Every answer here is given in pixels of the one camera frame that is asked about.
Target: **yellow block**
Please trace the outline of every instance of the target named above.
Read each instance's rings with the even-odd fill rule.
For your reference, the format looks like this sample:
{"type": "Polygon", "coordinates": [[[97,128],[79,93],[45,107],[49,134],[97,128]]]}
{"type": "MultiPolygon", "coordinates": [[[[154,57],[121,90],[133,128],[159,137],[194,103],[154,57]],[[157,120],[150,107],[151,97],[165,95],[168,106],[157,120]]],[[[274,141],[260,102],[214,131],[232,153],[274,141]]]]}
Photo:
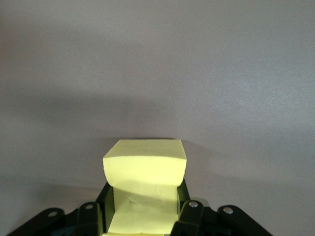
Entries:
{"type": "Polygon", "coordinates": [[[169,234],[178,220],[177,186],[186,155],[180,140],[120,140],[103,158],[114,188],[116,234],[169,234]]]}

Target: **gray surface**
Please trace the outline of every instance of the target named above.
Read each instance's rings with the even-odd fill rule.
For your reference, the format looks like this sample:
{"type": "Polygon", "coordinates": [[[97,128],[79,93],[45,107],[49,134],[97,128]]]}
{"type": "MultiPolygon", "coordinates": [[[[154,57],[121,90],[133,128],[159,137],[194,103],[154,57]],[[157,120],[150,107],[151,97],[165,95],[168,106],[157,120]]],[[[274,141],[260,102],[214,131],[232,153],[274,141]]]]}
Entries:
{"type": "Polygon", "coordinates": [[[102,156],[149,137],[183,140],[192,196],[314,235],[314,1],[0,7],[0,235],[94,199],[102,156]]]}

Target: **yellow sponge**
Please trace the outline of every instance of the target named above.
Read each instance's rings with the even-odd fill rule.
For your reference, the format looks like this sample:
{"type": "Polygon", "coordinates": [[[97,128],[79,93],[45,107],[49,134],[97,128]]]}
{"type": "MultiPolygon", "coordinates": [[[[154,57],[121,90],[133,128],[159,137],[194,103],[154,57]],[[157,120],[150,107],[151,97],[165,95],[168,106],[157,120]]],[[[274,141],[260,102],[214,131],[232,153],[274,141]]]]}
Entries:
{"type": "Polygon", "coordinates": [[[180,140],[120,140],[103,158],[114,188],[110,233],[169,234],[178,220],[177,186],[186,155],[180,140]]]}

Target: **gray background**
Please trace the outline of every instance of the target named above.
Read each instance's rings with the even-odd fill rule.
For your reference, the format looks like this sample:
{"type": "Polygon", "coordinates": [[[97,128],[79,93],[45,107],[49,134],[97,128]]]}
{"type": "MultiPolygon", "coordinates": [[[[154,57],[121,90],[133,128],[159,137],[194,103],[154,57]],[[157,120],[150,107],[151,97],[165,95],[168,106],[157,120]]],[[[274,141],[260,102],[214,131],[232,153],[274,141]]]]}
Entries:
{"type": "Polygon", "coordinates": [[[314,235],[314,1],[0,7],[0,235],[94,200],[120,138],[182,139],[192,196],[314,235]]]}

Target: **yellow foam block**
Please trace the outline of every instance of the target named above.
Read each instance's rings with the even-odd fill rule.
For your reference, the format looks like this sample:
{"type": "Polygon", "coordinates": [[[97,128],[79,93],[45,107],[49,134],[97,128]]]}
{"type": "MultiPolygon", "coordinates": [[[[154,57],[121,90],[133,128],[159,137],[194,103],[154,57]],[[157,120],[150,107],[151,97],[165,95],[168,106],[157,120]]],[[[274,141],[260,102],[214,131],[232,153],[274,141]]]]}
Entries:
{"type": "Polygon", "coordinates": [[[169,234],[178,220],[177,186],[186,155],[180,140],[120,140],[103,158],[114,188],[110,233],[169,234]]]}

